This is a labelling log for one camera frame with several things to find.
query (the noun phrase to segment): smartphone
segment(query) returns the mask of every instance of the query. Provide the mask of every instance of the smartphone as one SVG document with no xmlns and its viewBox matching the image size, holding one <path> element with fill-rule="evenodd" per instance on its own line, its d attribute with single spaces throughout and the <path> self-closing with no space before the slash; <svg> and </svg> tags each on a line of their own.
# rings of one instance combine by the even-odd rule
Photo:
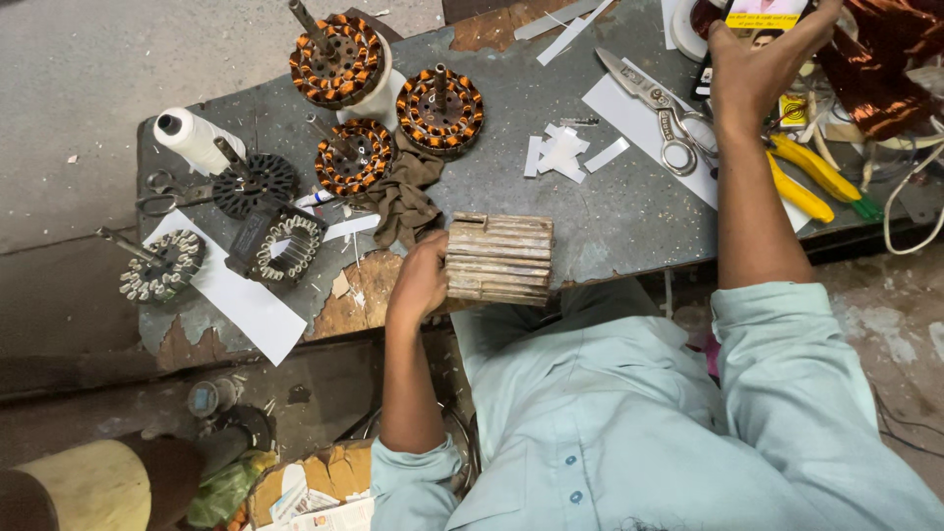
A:
<svg viewBox="0 0 944 531">
<path fill-rule="evenodd" d="M 728 0 L 721 18 L 746 48 L 759 50 L 796 26 L 812 10 L 812 0 Z M 711 53 L 705 54 L 692 87 L 692 99 L 708 98 L 713 72 Z"/>
</svg>

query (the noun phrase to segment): scissors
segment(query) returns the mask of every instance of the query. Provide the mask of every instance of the scissors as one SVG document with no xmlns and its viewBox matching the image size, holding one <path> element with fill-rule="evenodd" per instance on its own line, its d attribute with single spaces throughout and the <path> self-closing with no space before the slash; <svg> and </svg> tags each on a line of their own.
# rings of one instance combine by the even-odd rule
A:
<svg viewBox="0 0 944 531">
<path fill-rule="evenodd" d="M 619 58 L 603 48 L 597 48 L 597 55 L 600 60 L 603 61 L 603 65 L 606 66 L 607 70 L 610 71 L 610 74 L 613 75 L 616 82 L 619 83 L 619 86 L 623 87 L 623 90 L 629 93 L 630 96 L 641 99 L 643 103 L 658 114 L 659 129 L 662 130 L 662 138 L 665 140 L 665 143 L 662 145 L 662 162 L 669 171 L 679 177 L 691 175 L 699 163 L 698 153 L 695 151 L 696 149 L 701 151 L 706 157 L 712 159 L 717 158 L 717 151 L 699 142 L 699 140 L 689 132 L 684 123 L 685 120 L 693 119 L 711 127 L 713 125 L 711 118 L 698 111 L 686 112 L 682 106 L 679 105 L 679 102 L 669 93 L 663 91 L 659 85 L 649 81 L 642 74 L 636 72 L 628 64 L 619 60 Z M 673 124 L 682 131 L 682 135 L 675 134 L 675 129 L 672 128 Z M 686 158 L 685 164 L 675 166 L 668 161 L 666 151 L 671 147 L 680 147 L 684 150 Z"/>
<path fill-rule="evenodd" d="M 144 180 L 144 186 L 154 192 L 153 196 L 142 197 L 134 202 L 141 214 L 149 217 L 161 217 L 171 213 L 175 208 L 189 207 L 206 203 L 213 199 L 213 185 L 204 184 L 203 186 L 185 186 L 180 181 L 174 179 L 174 176 L 167 170 L 160 169 Z M 146 205 L 157 201 L 157 208 L 147 208 Z"/>
</svg>

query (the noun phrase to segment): wooden winding block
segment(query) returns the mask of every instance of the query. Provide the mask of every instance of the wooden winding block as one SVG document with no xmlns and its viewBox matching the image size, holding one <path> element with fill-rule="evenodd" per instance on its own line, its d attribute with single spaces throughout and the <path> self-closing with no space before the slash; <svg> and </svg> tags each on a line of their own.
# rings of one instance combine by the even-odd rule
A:
<svg viewBox="0 0 944 531">
<path fill-rule="evenodd" d="M 540 215 L 453 213 L 447 295 L 544 306 L 550 296 L 554 220 Z"/>
</svg>

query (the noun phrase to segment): hand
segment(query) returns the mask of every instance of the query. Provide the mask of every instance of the hand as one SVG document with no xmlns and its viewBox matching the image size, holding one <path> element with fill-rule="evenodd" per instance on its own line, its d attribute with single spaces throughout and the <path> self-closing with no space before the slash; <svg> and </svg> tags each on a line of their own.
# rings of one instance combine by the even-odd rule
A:
<svg viewBox="0 0 944 531">
<path fill-rule="evenodd" d="M 446 300 L 448 242 L 448 232 L 433 231 L 410 249 L 387 303 L 387 326 L 402 323 L 418 328 L 423 318 Z"/>
<path fill-rule="evenodd" d="M 714 72 L 712 107 L 719 134 L 760 135 L 764 117 L 800 68 L 833 37 L 842 0 L 819 0 L 819 8 L 773 43 L 751 51 L 721 21 L 708 33 Z"/>
</svg>

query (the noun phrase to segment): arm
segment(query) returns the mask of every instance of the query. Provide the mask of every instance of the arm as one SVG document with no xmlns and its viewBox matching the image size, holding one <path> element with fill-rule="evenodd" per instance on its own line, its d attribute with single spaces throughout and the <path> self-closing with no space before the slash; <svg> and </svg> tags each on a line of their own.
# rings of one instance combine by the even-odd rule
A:
<svg viewBox="0 0 944 531">
<path fill-rule="evenodd" d="M 711 97 L 721 153 L 718 176 L 718 286 L 813 281 L 813 269 L 774 186 L 762 121 L 801 66 L 827 43 L 839 0 L 820 8 L 764 48 L 750 51 L 715 22 L 709 34 Z"/>
<path fill-rule="evenodd" d="M 446 299 L 448 234 L 410 250 L 387 304 L 380 437 L 371 448 L 372 529 L 443 529 L 458 502 L 448 488 L 462 462 L 432 390 L 419 325 Z"/>
<path fill-rule="evenodd" d="M 836 528 L 935 529 L 944 507 L 879 439 L 859 358 L 844 341 L 826 290 L 810 283 L 812 269 L 759 141 L 763 116 L 828 39 L 839 5 L 822 0 L 816 13 L 756 52 L 740 49 L 725 25 L 712 27 L 722 153 L 722 289 L 712 308 L 721 389 L 731 434 Z"/>
</svg>

